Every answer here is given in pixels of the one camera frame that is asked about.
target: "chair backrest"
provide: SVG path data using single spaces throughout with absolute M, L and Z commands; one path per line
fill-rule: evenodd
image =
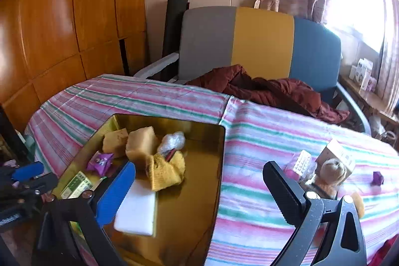
M 330 102 L 340 58 L 340 38 L 321 24 L 269 10 L 199 7 L 183 16 L 178 76 L 241 64 L 251 77 L 304 81 Z

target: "yellow sponge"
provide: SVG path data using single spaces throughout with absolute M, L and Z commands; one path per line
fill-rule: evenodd
M 355 203 L 356 211 L 358 212 L 359 219 L 364 216 L 364 202 L 358 192 L 354 192 L 352 195 L 353 203 Z
M 146 160 L 155 154 L 158 139 L 152 126 L 142 127 L 129 133 L 126 144 L 126 156 L 137 170 L 146 168 Z
M 125 155 L 127 137 L 126 128 L 106 133 L 102 141 L 103 153 L 114 154 L 114 158 L 123 157 Z

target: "red cloth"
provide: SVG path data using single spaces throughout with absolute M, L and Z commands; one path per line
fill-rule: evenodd
M 239 64 L 213 69 L 188 82 L 187 85 L 312 116 L 328 123 L 340 123 L 349 116 L 349 111 L 333 109 L 321 101 L 320 94 L 302 81 L 290 78 L 275 81 L 263 78 L 252 79 Z
M 374 255 L 373 259 L 371 260 L 371 262 L 369 263 L 368 266 L 380 265 L 382 260 L 384 259 L 384 257 L 387 255 L 389 249 L 394 244 L 397 237 L 398 237 L 398 235 L 385 241 L 384 245 L 377 251 L 377 253 Z

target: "gray cushion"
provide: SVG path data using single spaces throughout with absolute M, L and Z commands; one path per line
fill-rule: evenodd
M 207 6 L 184 13 L 179 51 L 179 79 L 192 80 L 231 64 L 236 8 Z

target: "purple candy wrapper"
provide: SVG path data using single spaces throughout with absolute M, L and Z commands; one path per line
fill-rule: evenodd
M 113 158 L 114 154 L 96 152 L 87 164 L 86 170 L 96 171 L 102 177 L 111 166 Z
M 373 185 L 381 186 L 384 184 L 384 176 L 380 172 L 373 172 Z

